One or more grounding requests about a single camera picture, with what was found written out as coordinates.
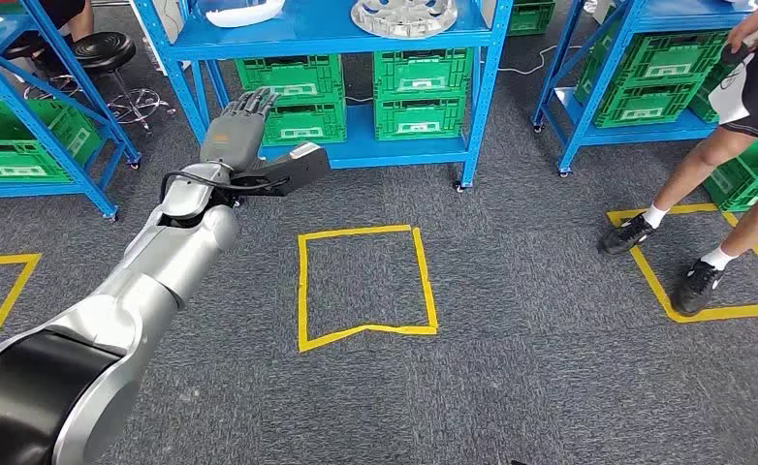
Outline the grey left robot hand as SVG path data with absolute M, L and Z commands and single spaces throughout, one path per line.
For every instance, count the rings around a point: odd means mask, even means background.
M 268 113 L 279 97 L 279 93 L 263 86 L 230 101 L 209 123 L 200 161 L 221 163 L 232 171 L 245 171 L 257 157 Z

